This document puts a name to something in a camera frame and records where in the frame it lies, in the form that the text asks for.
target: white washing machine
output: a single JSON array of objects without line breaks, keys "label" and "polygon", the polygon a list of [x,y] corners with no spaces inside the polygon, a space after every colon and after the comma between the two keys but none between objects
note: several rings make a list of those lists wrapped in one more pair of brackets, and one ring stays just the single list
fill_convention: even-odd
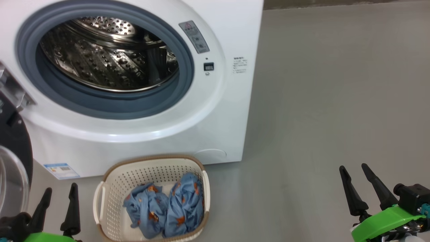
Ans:
[{"label": "white washing machine", "polygon": [[263,0],[2,0],[0,89],[59,179],[242,159]]}]

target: concrete floor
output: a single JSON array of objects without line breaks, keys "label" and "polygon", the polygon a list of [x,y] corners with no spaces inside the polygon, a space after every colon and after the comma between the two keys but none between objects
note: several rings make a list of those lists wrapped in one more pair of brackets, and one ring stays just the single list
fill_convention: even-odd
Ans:
[{"label": "concrete floor", "polygon": [[[211,217],[196,241],[352,241],[340,165],[371,214],[379,201],[362,162],[389,188],[430,187],[429,13],[425,1],[264,12],[244,158],[207,166]],[[99,181],[58,181],[36,165],[29,211],[52,187],[45,231],[58,233],[76,182],[76,238],[98,242]]]}]

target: blue fabric with orange pattern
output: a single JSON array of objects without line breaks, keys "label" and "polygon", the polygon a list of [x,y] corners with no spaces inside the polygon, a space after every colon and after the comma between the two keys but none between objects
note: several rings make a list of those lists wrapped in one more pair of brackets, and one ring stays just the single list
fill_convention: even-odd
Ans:
[{"label": "blue fabric with orange pattern", "polygon": [[166,224],[169,198],[162,189],[153,183],[144,184],[134,188],[124,200],[131,227],[139,227],[147,239],[157,236]]},{"label": "blue fabric with orange pattern", "polygon": [[203,219],[203,189],[199,178],[186,173],[170,191],[163,237],[194,231]]}]

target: white plastic basket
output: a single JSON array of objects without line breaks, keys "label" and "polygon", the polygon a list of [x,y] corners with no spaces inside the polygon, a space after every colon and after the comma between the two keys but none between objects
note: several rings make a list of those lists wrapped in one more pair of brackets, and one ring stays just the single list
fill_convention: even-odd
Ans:
[{"label": "white plastic basket", "polygon": [[185,235],[164,239],[161,234],[150,241],[190,241],[200,235],[207,223],[210,209],[210,187],[203,165],[194,157],[186,155],[165,155],[140,158],[118,163],[111,167],[97,186],[93,200],[94,220],[106,242],[144,241],[139,228],[131,228],[131,219],[123,208],[125,197],[133,188],[152,182],[163,186],[163,193],[169,196],[170,189],[187,172],[196,174],[203,184],[205,213],[199,227]]}]

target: robotic arm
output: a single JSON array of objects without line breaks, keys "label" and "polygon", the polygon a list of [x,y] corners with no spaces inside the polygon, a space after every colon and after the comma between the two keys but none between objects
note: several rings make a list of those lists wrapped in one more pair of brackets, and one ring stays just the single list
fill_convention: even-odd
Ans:
[{"label": "robotic arm", "polygon": [[367,164],[363,163],[361,167],[378,195],[382,212],[375,215],[367,213],[368,205],[361,200],[347,170],[341,166],[339,171],[350,213],[359,216],[359,223],[351,229],[354,241],[423,242],[416,235],[430,230],[430,190],[420,184],[405,186],[399,183],[394,187],[399,201]]}]

